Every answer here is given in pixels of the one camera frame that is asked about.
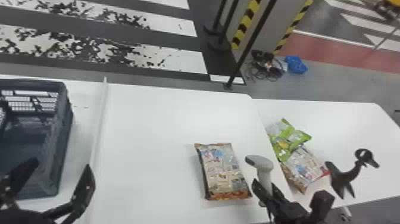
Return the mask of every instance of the metal stand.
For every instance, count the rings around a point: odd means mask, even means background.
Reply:
[[[223,84],[224,89],[232,90],[232,83],[236,77],[236,74],[238,72],[240,73],[240,68],[242,67],[243,63],[245,62],[247,55],[250,53],[250,50],[253,47],[255,40],[257,39],[258,35],[260,34],[261,29],[264,27],[265,21],[267,21],[268,17],[270,16],[272,9],[274,8],[276,2],[277,2],[277,0],[270,0],[270,2],[268,3],[267,8],[265,9],[264,13],[262,14],[262,16],[260,18],[260,22],[257,24],[257,27],[255,28],[254,33],[249,40],[249,44],[247,44],[245,50],[243,51],[243,54],[240,57],[239,61],[237,62],[232,75],[230,76],[228,82]]]
[[[214,23],[212,25],[205,24],[204,31],[209,35],[220,35],[222,30],[219,29],[219,24],[222,16],[222,12],[224,11],[227,0],[222,0],[220,4],[220,8],[217,12],[217,16],[215,17]]]
[[[229,52],[230,44],[226,41],[226,33],[228,31],[230,22],[232,21],[233,14],[238,7],[239,0],[234,0],[232,6],[229,9],[228,16],[226,18],[224,28],[218,39],[212,38],[208,41],[208,47],[216,52]]]

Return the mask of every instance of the black cable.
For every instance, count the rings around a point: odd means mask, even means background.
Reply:
[[[254,78],[256,78],[258,80],[267,79],[270,82],[278,81],[278,79],[282,76],[283,66],[282,66],[282,63],[279,60],[277,60],[275,58],[274,58],[274,60],[278,62],[281,70],[279,70],[276,67],[271,67],[268,70],[267,68],[265,68],[262,65],[258,64],[259,61],[252,60],[251,62],[247,63],[248,67],[246,69],[245,76],[247,77],[247,79],[252,79],[252,80],[254,80]]]

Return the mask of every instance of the chip bag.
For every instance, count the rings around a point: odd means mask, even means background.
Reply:
[[[195,144],[204,176],[205,198],[211,201],[252,197],[231,143]]]

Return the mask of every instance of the floor marking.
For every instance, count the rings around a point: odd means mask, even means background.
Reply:
[[[359,5],[365,5],[365,3],[362,2],[361,0],[347,0],[347,1],[354,2],[354,3],[357,3]]]
[[[141,1],[146,1],[146,2],[153,2],[161,5],[168,5],[171,7],[176,7],[176,8],[183,8],[184,10],[189,9],[189,4],[188,0],[141,0]]]
[[[208,74],[197,51],[0,25],[0,54]]]
[[[335,7],[335,8],[340,8],[342,10],[347,10],[347,11],[351,11],[351,12],[354,12],[354,13],[359,13],[359,14],[370,16],[370,17],[379,18],[381,20],[385,20],[385,18],[383,18],[377,12],[374,12],[372,10],[368,10],[368,9],[361,8],[361,7],[358,7],[358,6],[355,6],[355,5],[351,5],[351,4],[346,4],[346,3],[339,2],[339,1],[336,1],[336,0],[325,0],[325,2],[328,3],[330,6]]]
[[[371,40],[375,45],[379,44],[383,38],[373,36],[373,35],[368,35],[364,34],[369,40]],[[400,52],[400,42],[398,41],[393,41],[393,40],[386,40],[384,43],[379,47],[379,49],[386,49],[390,51],[397,51]]]
[[[224,83],[226,83],[229,80],[229,76],[217,76],[216,74],[211,74],[210,75],[210,79],[213,82],[224,82]],[[245,81],[243,80],[242,77],[236,77],[233,80],[233,83],[235,83],[235,84],[245,84]]]
[[[370,30],[376,30],[376,31],[383,32],[383,33],[390,33],[394,29],[393,26],[376,23],[376,22],[373,22],[370,20],[365,20],[363,18],[358,18],[358,17],[352,16],[352,15],[346,15],[346,14],[342,14],[342,13],[341,13],[341,15],[347,21],[349,21],[349,23],[353,24],[354,26],[359,26],[359,27],[370,29]]]
[[[0,0],[0,5],[197,37],[193,21],[80,0]]]
[[[323,38],[323,39],[327,39],[330,41],[338,41],[338,42],[342,42],[342,43],[348,43],[348,44],[352,44],[352,45],[357,45],[357,46],[364,46],[366,48],[374,48],[373,45],[369,45],[369,44],[365,44],[365,43],[358,43],[358,42],[354,42],[354,41],[348,41],[348,40],[344,40],[341,38],[333,38],[330,36],[324,36],[324,35],[320,35],[320,34],[316,34],[316,33],[310,33],[310,32],[306,32],[306,31],[301,31],[301,30],[294,30],[294,33],[299,33],[299,34],[303,34],[303,35],[307,35],[307,36],[313,36],[316,38]]]

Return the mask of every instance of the plastic crate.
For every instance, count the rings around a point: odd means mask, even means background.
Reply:
[[[30,157],[40,161],[18,199],[58,194],[72,121],[63,83],[0,79],[0,175]]]

